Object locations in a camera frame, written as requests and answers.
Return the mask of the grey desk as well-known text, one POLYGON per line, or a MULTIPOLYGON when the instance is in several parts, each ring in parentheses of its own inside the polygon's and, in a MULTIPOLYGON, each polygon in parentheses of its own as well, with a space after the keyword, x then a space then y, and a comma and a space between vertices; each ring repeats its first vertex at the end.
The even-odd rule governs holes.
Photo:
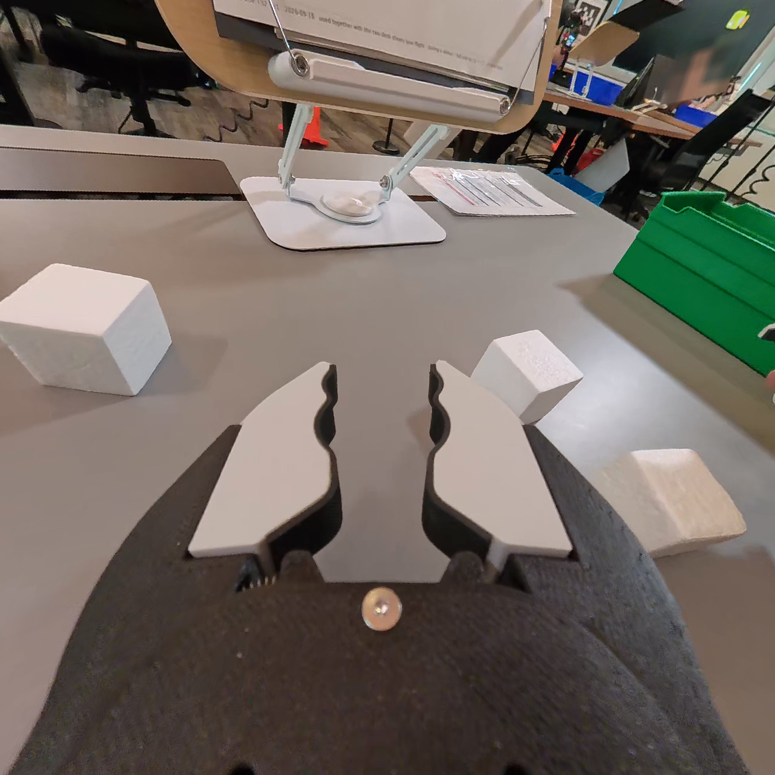
POLYGON ((337 366, 344 523, 326 580, 433 582, 421 528, 429 365, 544 333, 583 380, 538 429, 584 476, 696 451, 743 514, 735 541, 658 561, 751 773, 773 773, 773 402, 764 379, 613 275, 632 227, 540 173, 569 217, 465 218, 429 246, 296 253, 244 201, 2 200, 2 296, 60 263, 146 279, 172 346, 134 398, 39 385, 2 346, 2 773, 84 603, 129 532, 231 424, 337 366))

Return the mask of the white document stand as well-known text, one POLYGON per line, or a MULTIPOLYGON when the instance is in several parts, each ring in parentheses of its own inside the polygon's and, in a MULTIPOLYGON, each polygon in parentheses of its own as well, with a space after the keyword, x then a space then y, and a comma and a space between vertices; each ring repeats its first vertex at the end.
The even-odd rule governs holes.
POLYGON ((296 252, 434 245, 446 231, 402 184, 452 130, 509 132, 537 112, 546 92, 561 2, 551 16, 533 90, 470 83, 359 53, 289 44, 275 30, 214 11, 213 2, 155 2, 183 52, 227 89, 297 104, 272 174, 239 186, 266 237, 296 252), (298 177, 295 159, 313 108, 420 121, 409 151, 378 180, 298 177))

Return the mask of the black mesh office chair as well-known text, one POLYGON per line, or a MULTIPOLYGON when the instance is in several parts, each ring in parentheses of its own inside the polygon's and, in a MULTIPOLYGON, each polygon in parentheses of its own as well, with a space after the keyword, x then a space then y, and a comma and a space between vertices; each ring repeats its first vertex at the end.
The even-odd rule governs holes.
POLYGON ((772 107, 773 98, 767 99, 746 90, 663 165, 655 183, 655 193, 661 195, 690 188, 716 153, 772 107))

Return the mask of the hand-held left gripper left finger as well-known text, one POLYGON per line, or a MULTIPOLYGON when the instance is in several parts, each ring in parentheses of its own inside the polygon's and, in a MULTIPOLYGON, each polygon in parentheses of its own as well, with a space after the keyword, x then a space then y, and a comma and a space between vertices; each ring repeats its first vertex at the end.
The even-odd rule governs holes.
POLYGON ((343 522, 332 441, 337 371, 318 362, 247 414, 190 540, 192 557, 253 555, 265 576, 315 555, 343 522))

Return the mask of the small wooden document stand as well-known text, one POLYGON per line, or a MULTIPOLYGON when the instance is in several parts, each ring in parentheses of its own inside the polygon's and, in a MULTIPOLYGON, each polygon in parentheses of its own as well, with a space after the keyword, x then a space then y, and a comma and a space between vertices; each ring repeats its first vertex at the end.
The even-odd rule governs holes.
POLYGON ((614 60, 634 44, 639 36, 640 32, 607 21, 592 30, 581 42, 574 44, 568 56, 568 61, 573 65, 569 91, 574 91, 578 74, 585 71, 586 83, 581 94, 586 98, 595 69, 614 60))

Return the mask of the green plastic bin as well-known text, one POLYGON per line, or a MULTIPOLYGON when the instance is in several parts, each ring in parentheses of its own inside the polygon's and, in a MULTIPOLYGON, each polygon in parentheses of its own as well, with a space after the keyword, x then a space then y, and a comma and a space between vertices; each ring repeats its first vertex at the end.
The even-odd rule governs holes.
POLYGON ((673 191, 645 220, 614 275, 766 376, 774 344, 774 215, 721 191, 673 191))

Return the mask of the white foam board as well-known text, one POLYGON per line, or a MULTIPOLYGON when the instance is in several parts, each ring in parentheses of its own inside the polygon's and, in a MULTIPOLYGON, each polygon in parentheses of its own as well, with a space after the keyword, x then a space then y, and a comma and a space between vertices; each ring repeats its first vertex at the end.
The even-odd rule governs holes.
POLYGON ((574 179, 587 189, 604 194, 630 170, 626 138, 606 148, 593 148, 582 154, 574 179))

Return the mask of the white paper sheet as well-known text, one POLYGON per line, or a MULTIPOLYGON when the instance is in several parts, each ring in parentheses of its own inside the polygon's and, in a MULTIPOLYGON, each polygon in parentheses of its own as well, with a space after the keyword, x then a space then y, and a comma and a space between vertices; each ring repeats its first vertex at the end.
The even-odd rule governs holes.
POLYGON ((551 16, 540 1, 215 1, 289 44, 359 53, 470 83, 533 90, 551 16))

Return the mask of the orange traffic cone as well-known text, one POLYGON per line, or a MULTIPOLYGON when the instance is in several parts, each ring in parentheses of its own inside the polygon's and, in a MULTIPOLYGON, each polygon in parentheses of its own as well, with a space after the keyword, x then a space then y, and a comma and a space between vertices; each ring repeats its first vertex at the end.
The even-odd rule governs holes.
MULTIPOLYGON (((288 131, 295 116, 297 105, 291 102, 282 102, 282 123, 278 128, 282 131, 283 144, 287 141, 288 131)), ((321 110, 318 106, 313 108, 312 119, 305 129, 302 138, 302 148, 312 150, 324 150, 328 148, 329 141, 321 134, 321 110)))

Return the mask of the blue bag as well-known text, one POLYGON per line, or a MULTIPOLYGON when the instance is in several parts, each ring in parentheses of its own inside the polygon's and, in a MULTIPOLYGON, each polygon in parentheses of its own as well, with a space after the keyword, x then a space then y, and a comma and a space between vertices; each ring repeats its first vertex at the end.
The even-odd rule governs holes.
POLYGON ((573 191, 576 195, 598 207, 604 201, 605 192, 595 191, 583 182, 577 180, 576 177, 565 174, 562 168, 551 169, 547 172, 547 175, 554 179, 558 184, 573 191))

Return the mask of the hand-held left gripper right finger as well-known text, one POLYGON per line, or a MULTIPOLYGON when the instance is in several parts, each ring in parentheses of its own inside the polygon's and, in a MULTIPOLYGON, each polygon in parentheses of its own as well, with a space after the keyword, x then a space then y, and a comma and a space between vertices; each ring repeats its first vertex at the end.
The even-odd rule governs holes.
POLYGON ((518 416, 444 360, 429 369, 429 405, 421 524, 431 544, 497 574, 516 554, 567 559, 572 542, 518 416))

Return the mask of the laminated printed sheet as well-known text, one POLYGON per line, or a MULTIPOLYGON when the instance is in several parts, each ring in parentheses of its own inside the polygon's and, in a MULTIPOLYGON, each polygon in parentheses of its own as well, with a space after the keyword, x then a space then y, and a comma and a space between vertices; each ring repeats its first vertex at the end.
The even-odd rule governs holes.
POLYGON ((573 216, 513 171, 416 167, 411 179, 460 216, 573 216))

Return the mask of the white foam block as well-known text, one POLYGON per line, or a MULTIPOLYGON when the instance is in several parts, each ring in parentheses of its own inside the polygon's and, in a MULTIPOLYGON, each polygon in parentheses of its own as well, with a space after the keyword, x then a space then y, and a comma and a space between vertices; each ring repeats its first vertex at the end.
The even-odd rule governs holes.
POLYGON ((745 534, 741 511, 693 450, 628 452, 591 484, 647 553, 669 557, 745 534))
POLYGON ((524 425, 544 418, 584 375, 542 332, 532 330, 494 339, 471 373, 524 425))
POLYGON ((137 395, 171 336, 150 282, 51 264, 1 302, 2 342, 38 383, 137 395))

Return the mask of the blue plastic bin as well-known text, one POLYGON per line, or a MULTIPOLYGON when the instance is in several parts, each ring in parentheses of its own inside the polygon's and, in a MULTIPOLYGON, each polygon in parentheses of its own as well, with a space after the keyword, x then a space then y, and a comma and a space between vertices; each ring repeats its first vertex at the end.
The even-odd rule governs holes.
POLYGON ((614 105, 625 84, 617 82, 597 72, 575 71, 570 78, 568 89, 580 98, 586 98, 599 105, 614 105))

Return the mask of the wooden background desk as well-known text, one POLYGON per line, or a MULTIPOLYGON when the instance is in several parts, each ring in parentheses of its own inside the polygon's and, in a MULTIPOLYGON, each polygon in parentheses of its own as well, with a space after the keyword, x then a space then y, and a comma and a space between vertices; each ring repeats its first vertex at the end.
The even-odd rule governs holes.
POLYGON ((607 119, 618 119, 634 132, 689 140, 701 131, 700 127, 660 111, 632 111, 616 105, 601 105, 574 92, 548 89, 543 98, 544 101, 552 104, 565 105, 570 109, 586 111, 594 115, 604 116, 607 119))

